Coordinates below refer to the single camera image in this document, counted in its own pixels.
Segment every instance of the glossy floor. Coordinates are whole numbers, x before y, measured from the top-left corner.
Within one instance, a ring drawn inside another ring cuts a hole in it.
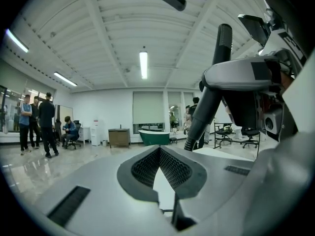
[[[212,141],[205,147],[213,148],[214,136],[210,137]],[[179,141],[177,146],[184,148],[185,141]],[[271,139],[261,141],[260,151],[273,148],[277,143]],[[45,192],[54,182],[74,172],[82,165],[89,163],[101,157],[112,156],[118,153],[126,153],[131,149],[143,147],[140,145],[131,145],[130,148],[109,146],[94,147],[86,144],[84,147],[78,147],[77,150],[72,148],[65,150],[59,147],[59,156],[55,157],[53,152],[52,159],[45,158],[43,146],[40,149],[32,150],[24,156],[20,155],[19,146],[1,146],[0,147],[0,164],[7,182],[14,193],[34,203],[36,199]],[[234,154],[240,157],[255,160],[257,149],[250,145],[248,148],[242,148],[239,143],[222,146],[218,150]]]

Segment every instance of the jeans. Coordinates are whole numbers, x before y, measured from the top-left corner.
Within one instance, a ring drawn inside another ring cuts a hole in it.
[[[65,141],[65,145],[68,145],[68,142],[70,141],[71,138],[75,137],[75,135],[71,135],[71,134],[63,134],[61,136],[61,140],[63,142],[63,146],[64,146],[64,141]]]
[[[20,124],[20,145],[21,150],[28,149],[28,133],[29,133],[29,126]]]
[[[43,143],[44,143],[44,148],[46,151],[46,155],[50,155],[49,152],[49,144],[51,145],[51,147],[54,150],[54,153],[58,153],[57,147],[56,147],[56,143],[55,143],[55,139],[54,139],[54,134],[53,134],[53,128],[52,127],[41,127],[41,135],[43,138]]]
[[[37,125],[36,121],[30,123],[30,141],[31,141],[31,146],[35,147],[35,143],[34,143],[34,140],[33,140],[33,138],[34,138],[33,131],[36,134],[36,146],[38,147],[39,146],[39,141],[40,141],[40,132],[39,132],[38,125]]]
[[[198,146],[197,146],[197,142],[195,143],[193,150],[198,149],[198,148],[202,148],[204,144],[205,144],[205,133],[203,133],[202,136],[200,137]]]

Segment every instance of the green bathtub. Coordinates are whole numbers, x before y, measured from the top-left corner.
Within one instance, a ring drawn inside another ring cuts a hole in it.
[[[145,146],[169,144],[169,132],[139,130],[139,133]]]

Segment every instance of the black office chair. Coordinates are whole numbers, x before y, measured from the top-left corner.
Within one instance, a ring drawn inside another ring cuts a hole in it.
[[[215,131],[215,148],[218,148],[218,147],[221,148],[221,143],[222,142],[224,143],[224,141],[228,141],[230,144],[232,144],[232,139],[229,138],[229,136],[228,136],[228,135],[232,134],[232,131],[225,131],[224,130],[224,127],[231,126],[232,124],[231,123],[223,123],[223,128],[220,128],[219,124],[222,124],[222,123],[215,123],[215,128],[218,128],[218,130]],[[222,138],[217,138],[216,134],[221,135]],[[219,146],[216,146],[217,140],[220,140]]]
[[[81,144],[76,143],[76,141],[79,139],[79,129],[81,127],[81,124],[75,124],[75,126],[77,128],[77,130],[75,131],[76,136],[70,139],[70,143],[68,144],[68,147],[69,146],[74,146],[74,149],[77,149],[76,146],[80,146],[81,147]]]
[[[55,122],[56,145],[60,146],[61,142],[61,122]]]
[[[241,132],[242,132],[243,136],[248,136],[248,138],[249,138],[248,140],[241,142],[241,144],[244,143],[243,148],[245,148],[246,145],[248,145],[248,147],[249,147],[250,144],[255,145],[255,148],[257,148],[257,146],[259,145],[259,142],[260,142],[260,132],[258,130],[255,130],[255,129],[245,128],[245,127],[242,127]],[[252,137],[256,136],[258,134],[259,134],[258,141],[254,140]]]

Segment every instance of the wall light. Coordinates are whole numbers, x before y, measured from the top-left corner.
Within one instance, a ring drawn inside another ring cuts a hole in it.
[[[64,80],[64,81],[66,81],[67,83],[69,83],[70,85],[72,85],[72,86],[74,86],[74,87],[77,86],[77,84],[75,84],[75,83],[73,83],[72,81],[68,80],[67,78],[65,78],[64,76],[62,76],[62,75],[61,75],[60,73],[58,73],[58,72],[55,72],[54,75],[57,76],[58,78]]]
[[[148,53],[140,52],[140,67],[142,79],[146,80],[148,78]]]
[[[28,49],[25,45],[23,45],[23,44],[16,38],[16,36],[14,36],[14,35],[12,34],[12,32],[10,32],[9,29],[6,29],[5,33],[6,33],[6,34],[9,36],[9,38],[11,38],[11,39],[13,40],[13,42],[16,43],[24,52],[27,53],[27,52],[29,51],[29,49]]]

